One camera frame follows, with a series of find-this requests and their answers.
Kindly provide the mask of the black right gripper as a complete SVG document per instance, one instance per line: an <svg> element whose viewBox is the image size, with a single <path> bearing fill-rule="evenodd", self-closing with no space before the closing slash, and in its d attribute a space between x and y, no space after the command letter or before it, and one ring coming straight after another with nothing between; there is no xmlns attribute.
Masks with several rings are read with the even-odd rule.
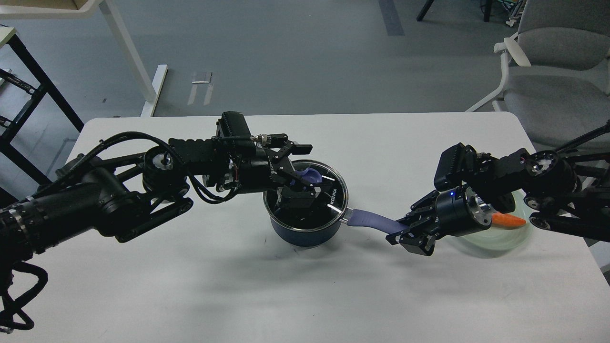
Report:
<svg viewBox="0 0 610 343"><path fill-rule="evenodd" d="M418 228L433 228L437 237L467 236L488 230L492 213L494 208L471 188L431 191L414 202L404 217L395 220L399 227L386 235L386 241L413 254L431 256L436 239Z"/></svg>

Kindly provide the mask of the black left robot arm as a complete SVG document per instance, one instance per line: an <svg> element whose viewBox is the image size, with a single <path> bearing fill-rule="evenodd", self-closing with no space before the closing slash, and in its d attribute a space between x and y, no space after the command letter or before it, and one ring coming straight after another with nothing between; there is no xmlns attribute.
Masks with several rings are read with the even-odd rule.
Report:
<svg viewBox="0 0 610 343"><path fill-rule="evenodd" d="M170 139L128 131L100 141L57 171L55 182L1 209L1 330L30 330L23 308L48 274L29 260L90 229L128 242L193 206L193 189L209 204L241 193L278 190L307 208L326 189L316 171L294 168L289 156L306 155L286 134Z"/></svg>

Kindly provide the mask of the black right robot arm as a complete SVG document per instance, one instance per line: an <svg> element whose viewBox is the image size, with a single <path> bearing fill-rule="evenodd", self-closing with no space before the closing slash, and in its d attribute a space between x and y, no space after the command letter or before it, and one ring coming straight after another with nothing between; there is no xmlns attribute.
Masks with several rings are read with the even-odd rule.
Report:
<svg viewBox="0 0 610 343"><path fill-rule="evenodd" d="M590 154L578 147L603 134L609 125L552 150L530 154L524 148L503 158L458 143L442 152L434 190L412 204L386 239L408 252L430 256L435 242L446 236L483 232L492 212L516 209L513 192L524 191L533 210L529 223L549 232L609 241L609 169L584 166L609 160L609 149Z"/></svg>

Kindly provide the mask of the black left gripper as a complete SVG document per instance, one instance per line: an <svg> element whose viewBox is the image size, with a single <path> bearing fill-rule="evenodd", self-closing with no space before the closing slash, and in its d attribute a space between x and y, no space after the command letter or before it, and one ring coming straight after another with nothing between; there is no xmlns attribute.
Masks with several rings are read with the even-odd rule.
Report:
<svg viewBox="0 0 610 343"><path fill-rule="evenodd" d="M287 134L269 134L266 137L266 148L254 143L233 145L216 143L212 151L212 164L204 176L206 187L215 187L218 191L239 188L238 193L264 192L277 189L286 183L272 163L277 164L290 154L308 155L312 145L301 145L288 139ZM305 185L292 180L290 185L277 191L276 207L278 209L309 209L319 196L319 173L296 173Z"/></svg>

